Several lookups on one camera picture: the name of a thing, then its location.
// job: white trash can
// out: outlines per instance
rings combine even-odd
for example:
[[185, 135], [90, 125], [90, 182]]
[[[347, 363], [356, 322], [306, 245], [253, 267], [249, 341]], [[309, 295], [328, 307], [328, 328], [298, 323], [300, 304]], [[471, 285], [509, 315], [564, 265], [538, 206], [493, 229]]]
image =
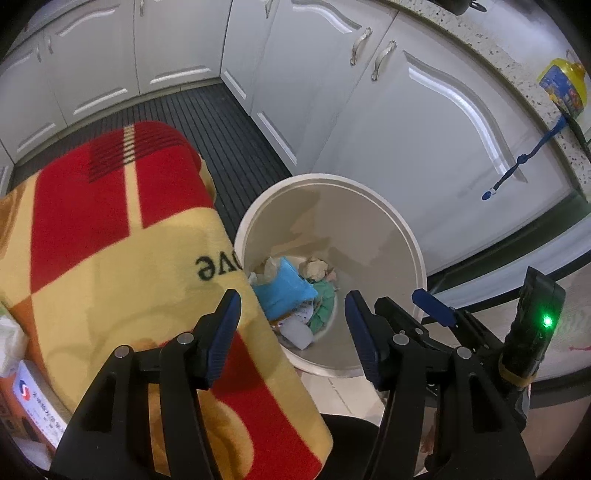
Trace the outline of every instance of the white trash can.
[[373, 309], [388, 296], [417, 320], [411, 295], [427, 288], [423, 256], [400, 214], [380, 195], [344, 177], [306, 174], [263, 192], [242, 219], [236, 254], [248, 275], [267, 257], [318, 257], [337, 274], [336, 316], [308, 348], [285, 348], [298, 369], [325, 377], [363, 375], [344, 314], [359, 290]]

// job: ribbed rubber mat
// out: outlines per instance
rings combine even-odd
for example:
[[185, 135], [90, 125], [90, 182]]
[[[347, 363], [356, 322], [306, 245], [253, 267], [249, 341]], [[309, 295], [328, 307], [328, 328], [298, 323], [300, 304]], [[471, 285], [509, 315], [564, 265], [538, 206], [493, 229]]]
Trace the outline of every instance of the ribbed rubber mat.
[[290, 176], [252, 119], [220, 83], [147, 100], [86, 125], [16, 167], [12, 187], [71, 149], [142, 120], [176, 128], [205, 159], [216, 185], [216, 208], [232, 242], [251, 203]]

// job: blue lanyard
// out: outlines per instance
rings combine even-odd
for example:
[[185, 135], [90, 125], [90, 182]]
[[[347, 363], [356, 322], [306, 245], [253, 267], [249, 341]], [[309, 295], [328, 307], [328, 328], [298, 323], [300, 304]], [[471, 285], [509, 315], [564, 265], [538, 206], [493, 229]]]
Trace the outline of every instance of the blue lanyard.
[[520, 165], [523, 165], [525, 162], [527, 162], [531, 157], [533, 157], [536, 153], [538, 153], [538, 150], [540, 148], [542, 148], [542, 146], [548, 141], [550, 140], [550, 138], [552, 138], [553, 136], [555, 136], [558, 132], [560, 132], [567, 124], [567, 119], [564, 115], [560, 116], [560, 119], [558, 119], [558, 123], [556, 123], [556, 125], [554, 126], [554, 128], [552, 130], [550, 130], [548, 133], [546, 133], [542, 139], [538, 142], [538, 144], [534, 147], [534, 149], [528, 153], [528, 154], [523, 154], [520, 155], [519, 157], [517, 157], [517, 163], [515, 165], [513, 165], [509, 170], [507, 170], [505, 172], [505, 174], [501, 177], [501, 179], [495, 183], [495, 185], [493, 186], [493, 188], [491, 188], [490, 190], [487, 190], [486, 192], [484, 192], [484, 195], [482, 195], [482, 200], [488, 200], [489, 198], [491, 198], [492, 195], [494, 195], [496, 193], [496, 191], [499, 189], [499, 187], [501, 186], [501, 184], [508, 179], [509, 177], [511, 177], [511, 175], [513, 175], [513, 173], [515, 172], [515, 170], [517, 170], [519, 168]]

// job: blanket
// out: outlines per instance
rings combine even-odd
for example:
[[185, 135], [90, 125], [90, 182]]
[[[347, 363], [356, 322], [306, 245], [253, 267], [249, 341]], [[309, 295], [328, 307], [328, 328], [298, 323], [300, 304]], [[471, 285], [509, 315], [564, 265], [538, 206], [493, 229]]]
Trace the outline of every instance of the blanket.
[[[221, 378], [200, 391], [225, 480], [314, 479], [332, 438], [282, 353], [213, 207], [205, 162], [175, 129], [105, 134], [0, 199], [0, 301], [30, 337], [27, 358], [74, 411], [113, 349], [191, 330], [228, 288], [242, 315]], [[13, 413], [23, 415], [0, 383]], [[150, 390], [152, 449], [167, 473]]]

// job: kitchen cabinet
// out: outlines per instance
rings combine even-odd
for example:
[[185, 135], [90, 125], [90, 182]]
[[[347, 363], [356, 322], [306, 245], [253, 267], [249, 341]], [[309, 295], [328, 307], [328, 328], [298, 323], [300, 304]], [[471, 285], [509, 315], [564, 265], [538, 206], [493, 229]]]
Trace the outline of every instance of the kitchen cabinet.
[[141, 93], [220, 76], [231, 0], [136, 0]]
[[271, 31], [279, 0], [232, 3], [223, 48], [222, 80], [240, 105], [251, 112], [255, 73]]
[[45, 27], [43, 50], [68, 125], [139, 95], [133, 18], [133, 2], [93, 0]]
[[14, 168], [14, 164], [8, 153], [0, 144], [0, 197], [6, 194], [8, 190], [8, 184], [10, 183], [10, 175], [12, 174], [12, 169]]
[[0, 65], [0, 141], [13, 161], [66, 127], [46, 75], [41, 34]]
[[310, 172], [393, 14], [369, 1], [280, 1], [251, 117], [292, 173]]
[[518, 177], [481, 199], [542, 135], [489, 70], [447, 37], [398, 14], [313, 171], [357, 180], [386, 198], [409, 224], [432, 274], [571, 192], [546, 145]]

